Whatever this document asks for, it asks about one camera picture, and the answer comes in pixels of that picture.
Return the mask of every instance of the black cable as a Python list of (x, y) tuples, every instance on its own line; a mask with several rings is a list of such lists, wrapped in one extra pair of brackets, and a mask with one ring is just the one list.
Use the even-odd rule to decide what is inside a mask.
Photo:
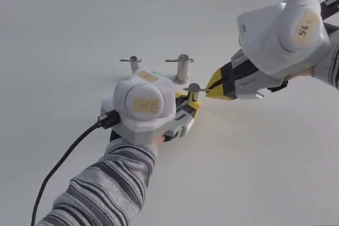
[(103, 128), (103, 129), (108, 129), (114, 125), (119, 124), (121, 121), (120, 115), (117, 111), (111, 110), (108, 111), (101, 116), (97, 118), (97, 122), (93, 124), (90, 128), (88, 128), (83, 134), (79, 136), (79, 138), (74, 141), (72, 145), (67, 149), (63, 157), (57, 162), (57, 164), (54, 166), (54, 168), (48, 173), (46, 178), (43, 180), (42, 185), (40, 187), (37, 199), (35, 200), (34, 208), (33, 208), (33, 213), (32, 213), (32, 220), (31, 220), (31, 226), (35, 225), (35, 220), (37, 217), (37, 211), (38, 211), (38, 206), (43, 194), (43, 191), (47, 185), (48, 180), (54, 175), (54, 173), (60, 168), (60, 166), (64, 163), (64, 161), (67, 159), (67, 157), (72, 153), (72, 151), (76, 148), (79, 143), (86, 138), (91, 132), (98, 128)]
[(64, 163), (64, 161), (67, 159), (67, 157), (70, 155), (70, 153), (72, 153), (72, 151), (76, 148), (76, 146), (83, 140), (85, 139), (85, 137), (87, 135), (89, 135), (91, 132), (93, 132), (94, 130), (96, 130), (97, 128), (99, 128), (100, 126), (96, 123), (93, 124), (90, 128), (88, 128), (83, 134), (81, 134), (79, 136), (79, 138), (76, 139), (76, 141), (74, 141), (74, 143), (72, 145), (70, 145), (70, 147), (67, 149), (67, 151), (65, 152), (65, 154), (63, 155), (63, 157), (57, 162), (57, 164), (54, 166), (54, 168), (48, 173), (48, 175), (46, 176), (46, 178), (43, 180), (42, 185), (40, 187), (37, 199), (35, 201), (34, 204), (34, 208), (33, 208), (33, 213), (32, 213), (32, 221), (31, 221), (31, 226), (35, 225), (35, 219), (37, 217), (37, 210), (38, 210), (38, 206), (42, 197), (42, 193), (47, 185), (48, 180), (53, 176), (53, 174), (58, 170), (58, 168), (60, 168), (60, 166)]

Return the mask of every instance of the cable connector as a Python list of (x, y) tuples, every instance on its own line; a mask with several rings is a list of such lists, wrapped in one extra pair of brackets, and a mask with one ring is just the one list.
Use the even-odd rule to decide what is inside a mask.
[(108, 129), (121, 121), (120, 115), (116, 110), (108, 111), (97, 118), (98, 128)]

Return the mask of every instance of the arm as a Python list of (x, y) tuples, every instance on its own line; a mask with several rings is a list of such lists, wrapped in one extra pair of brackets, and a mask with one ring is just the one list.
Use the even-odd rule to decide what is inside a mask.
[(331, 36), (330, 52), (314, 66), (312, 77), (339, 89), (339, 31)]
[(37, 226), (127, 226), (140, 212), (155, 166), (156, 145), (133, 146), (114, 132), (105, 155), (74, 177)]

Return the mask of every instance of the small white object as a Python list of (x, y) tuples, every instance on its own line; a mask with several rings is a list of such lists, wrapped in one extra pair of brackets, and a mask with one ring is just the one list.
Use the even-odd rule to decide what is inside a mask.
[(163, 135), (175, 118), (175, 86), (165, 76), (139, 68), (120, 80), (112, 96), (101, 103), (101, 114), (115, 109), (121, 123), (112, 129), (132, 144), (147, 144)]

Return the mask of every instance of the metal pin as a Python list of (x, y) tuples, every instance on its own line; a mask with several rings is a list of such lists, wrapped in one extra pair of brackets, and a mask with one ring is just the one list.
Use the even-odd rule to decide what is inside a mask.
[(200, 93), (200, 86), (197, 83), (191, 83), (188, 87), (187, 103), (197, 102)]
[[(184, 91), (189, 91), (190, 90), (190, 87), (185, 87), (185, 88), (183, 88), (183, 90)], [(200, 90), (199, 90), (200, 92), (209, 92), (209, 91), (211, 91), (210, 89), (208, 89), (208, 88), (201, 88)]]
[(178, 84), (185, 84), (189, 80), (188, 68), (189, 63), (194, 62), (194, 58), (190, 58), (186, 54), (181, 54), (178, 59), (166, 59), (165, 62), (178, 62), (178, 68), (175, 76), (175, 81)]
[(141, 63), (142, 59), (138, 59), (136, 56), (132, 56), (129, 59), (120, 59), (120, 62), (130, 62), (132, 73), (135, 73), (135, 71), (139, 69), (138, 63)]

